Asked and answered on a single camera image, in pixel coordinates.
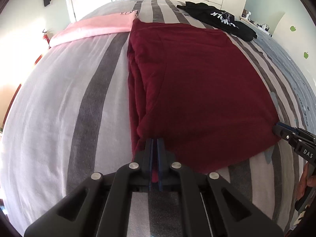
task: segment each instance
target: folded maroon garment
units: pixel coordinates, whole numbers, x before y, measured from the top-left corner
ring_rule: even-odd
[[[268,90],[221,30],[137,19],[127,55],[133,154],[162,137],[179,162],[207,173],[279,141]]]

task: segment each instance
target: striped bedspread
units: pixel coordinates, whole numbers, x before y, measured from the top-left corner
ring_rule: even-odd
[[[138,10],[144,22],[212,28],[178,4],[117,1],[85,19]],[[252,42],[228,36],[258,72],[280,121],[315,133],[316,98],[308,82],[290,56],[262,35]],[[131,161],[128,37],[110,34],[53,47],[20,89],[4,128],[0,181],[8,217],[22,235],[92,172],[108,174]],[[218,172],[287,231],[297,217],[293,205],[304,163],[280,141]],[[133,193],[128,236],[181,236],[178,202],[174,193]]]

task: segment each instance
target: folded pink garment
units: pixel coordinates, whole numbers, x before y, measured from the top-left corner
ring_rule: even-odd
[[[52,37],[49,45],[53,47],[86,37],[130,32],[136,14],[137,11],[122,12],[70,23],[64,31]]]

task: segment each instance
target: bed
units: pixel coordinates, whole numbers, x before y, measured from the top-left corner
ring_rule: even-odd
[[[143,22],[212,28],[178,4],[117,1],[84,19],[138,10]],[[229,38],[259,74],[280,121],[315,133],[316,97],[307,80],[273,38],[256,32],[252,42]],[[21,235],[88,175],[115,172],[132,160],[127,45],[128,33],[118,33],[53,47],[21,87],[4,127],[0,171],[8,217]],[[295,193],[304,164],[281,140],[217,172],[286,232],[297,218]],[[177,203],[174,194],[161,199],[156,193],[133,193],[128,236],[180,236],[179,221],[168,216],[176,214]]]

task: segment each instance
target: red fire extinguisher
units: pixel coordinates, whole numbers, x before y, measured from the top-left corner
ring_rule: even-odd
[[[49,45],[49,38],[48,38],[48,35],[46,34],[47,31],[45,31],[45,29],[44,29],[44,30],[43,30],[43,33],[44,33],[43,39],[47,41],[47,43],[48,43],[48,48],[50,49],[51,47],[50,47],[50,45]]]

